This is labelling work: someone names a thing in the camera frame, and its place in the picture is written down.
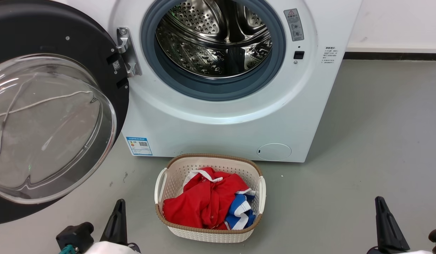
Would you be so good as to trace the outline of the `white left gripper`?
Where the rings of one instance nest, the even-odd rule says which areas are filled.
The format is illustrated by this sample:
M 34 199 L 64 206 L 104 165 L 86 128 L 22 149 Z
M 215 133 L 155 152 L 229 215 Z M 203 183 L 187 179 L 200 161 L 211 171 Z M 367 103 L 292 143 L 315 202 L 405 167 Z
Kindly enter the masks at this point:
M 94 243 L 84 254 L 141 254 L 128 244 L 126 201 L 119 199 L 106 223 L 100 242 Z

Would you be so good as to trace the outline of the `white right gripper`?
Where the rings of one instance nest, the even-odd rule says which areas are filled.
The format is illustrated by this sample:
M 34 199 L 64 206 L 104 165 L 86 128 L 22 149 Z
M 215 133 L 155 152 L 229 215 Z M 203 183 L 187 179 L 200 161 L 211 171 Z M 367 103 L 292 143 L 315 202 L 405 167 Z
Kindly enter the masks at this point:
M 367 254 L 434 254 L 426 250 L 409 252 L 410 247 L 382 196 L 375 198 L 377 248 Z

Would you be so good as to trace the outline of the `washer door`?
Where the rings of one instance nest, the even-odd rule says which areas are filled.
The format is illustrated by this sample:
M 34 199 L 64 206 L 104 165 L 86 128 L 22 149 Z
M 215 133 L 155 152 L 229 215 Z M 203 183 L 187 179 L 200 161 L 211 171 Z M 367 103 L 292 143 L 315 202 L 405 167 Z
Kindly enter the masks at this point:
M 53 0 L 0 0 L 0 224 L 84 183 L 129 106 L 123 48 L 94 19 Z

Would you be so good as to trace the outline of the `white front-load washing machine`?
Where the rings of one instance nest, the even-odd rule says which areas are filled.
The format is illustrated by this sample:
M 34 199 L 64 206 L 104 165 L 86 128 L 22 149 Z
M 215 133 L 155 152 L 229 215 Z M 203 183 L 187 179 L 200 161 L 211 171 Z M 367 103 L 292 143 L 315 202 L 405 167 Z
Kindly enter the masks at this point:
M 335 82 L 363 0 L 268 0 L 286 34 L 278 74 L 259 91 L 236 100 L 205 101 L 170 88 L 148 65 L 141 25 L 154 0 L 55 0 L 97 21 L 115 39 L 130 30 L 141 76 L 129 78 L 122 135 L 146 137 L 152 156 L 210 153 L 262 160 L 261 146 L 291 148 L 282 161 L 304 162 Z M 304 40 L 292 41 L 284 10 L 297 8 Z

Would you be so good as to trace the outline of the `metal door hinge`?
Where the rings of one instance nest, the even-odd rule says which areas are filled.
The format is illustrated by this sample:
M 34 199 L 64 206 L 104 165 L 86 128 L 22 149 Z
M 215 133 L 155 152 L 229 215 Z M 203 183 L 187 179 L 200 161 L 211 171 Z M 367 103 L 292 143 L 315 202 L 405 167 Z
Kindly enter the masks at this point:
M 136 75 L 141 76 L 142 71 L 130 30 L 127 27 L 118 27 L 116 30 L 116 36 L 117 49 L 125 63 L 127 76 L 129 78 Z

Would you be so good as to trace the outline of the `blue energy label sticker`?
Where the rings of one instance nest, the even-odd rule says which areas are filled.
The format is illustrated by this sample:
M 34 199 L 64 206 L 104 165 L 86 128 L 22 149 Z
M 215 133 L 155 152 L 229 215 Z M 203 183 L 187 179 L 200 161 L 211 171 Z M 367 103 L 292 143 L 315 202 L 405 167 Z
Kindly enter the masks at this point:
M 152 156 L 146 137 L 126 137 L 126 141 L 133 156 Z

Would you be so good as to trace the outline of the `cream perforated laundry basket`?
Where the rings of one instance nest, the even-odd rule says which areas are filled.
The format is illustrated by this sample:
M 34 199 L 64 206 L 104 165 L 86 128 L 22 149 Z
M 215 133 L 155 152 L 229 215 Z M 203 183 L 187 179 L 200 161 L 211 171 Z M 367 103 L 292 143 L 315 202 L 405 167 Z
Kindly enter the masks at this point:
M 243 230 L 214 230 L 182 226 L 168 222 L 163 215 L 163 202 L 182 193 L 182 185 L 189 172 L 211 167 L 215 171 L 239 175 L 255 191 L 251 207 L 256 215 L 252 226 Z M 253 233 L 265 209 L 266 183 L 259 167 L 250 160 L 214 154 L 184 154 L 173 158 L 160 172 L 155 186 L 155 210 L 160 221 L 175 235 L 195 241 L 240 243 Z

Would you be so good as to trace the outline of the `red garment with white collar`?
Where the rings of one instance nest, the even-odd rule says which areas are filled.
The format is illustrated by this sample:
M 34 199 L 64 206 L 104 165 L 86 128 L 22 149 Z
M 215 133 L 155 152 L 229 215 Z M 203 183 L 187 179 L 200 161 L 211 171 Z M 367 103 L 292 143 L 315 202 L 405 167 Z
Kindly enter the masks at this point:
M 182 193 L 163 202 L 163 215 L 182 226 L 227 230 L 224 220 L 235 194 L 248 190 L 252 189 L 235 173 L 195 169 L 184 180 Z

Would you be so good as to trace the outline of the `blue and white garment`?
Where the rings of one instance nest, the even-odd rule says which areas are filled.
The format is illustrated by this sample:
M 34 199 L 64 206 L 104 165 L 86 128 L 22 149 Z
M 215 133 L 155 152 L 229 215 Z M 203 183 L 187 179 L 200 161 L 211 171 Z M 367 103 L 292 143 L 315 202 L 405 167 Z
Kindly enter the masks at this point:
M 255 191 L 237 192 L 234 201 L 231 203 L 228 213 L 224 220 L 227 230 L 243 230 L 250 227 L 256 215 L 251 207 L 251 202 L 255 198 Z

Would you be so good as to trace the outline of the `round white filter cover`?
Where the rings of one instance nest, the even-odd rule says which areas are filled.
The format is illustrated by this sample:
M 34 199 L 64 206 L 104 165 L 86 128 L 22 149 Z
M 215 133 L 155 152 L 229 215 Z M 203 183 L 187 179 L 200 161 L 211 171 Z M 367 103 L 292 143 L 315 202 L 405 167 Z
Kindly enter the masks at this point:
M 282 161 L 292 154 L 292 149 L 281 143 L 265 144 L 258 148 L 257 156 L 266 161 Z

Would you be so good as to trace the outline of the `perforated steel washer drum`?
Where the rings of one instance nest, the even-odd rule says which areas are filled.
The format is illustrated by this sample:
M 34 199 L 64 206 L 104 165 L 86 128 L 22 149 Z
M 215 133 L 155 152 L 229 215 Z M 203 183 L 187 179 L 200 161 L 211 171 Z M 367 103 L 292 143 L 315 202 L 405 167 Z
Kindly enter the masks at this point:
M 157 42 L 181 69 L 207 79 L 244 75 L 268 57 L 265 22 L 233 0 L 184 0 L 157 26 Z

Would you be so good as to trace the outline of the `grey warning sticker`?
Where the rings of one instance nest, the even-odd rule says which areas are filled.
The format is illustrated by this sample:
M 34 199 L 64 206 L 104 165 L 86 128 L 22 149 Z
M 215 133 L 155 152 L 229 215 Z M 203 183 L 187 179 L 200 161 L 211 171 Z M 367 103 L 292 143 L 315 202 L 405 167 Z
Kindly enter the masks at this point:
M 292 41 L 304 40 L 303 26 L 297 8 L 284 10 Z

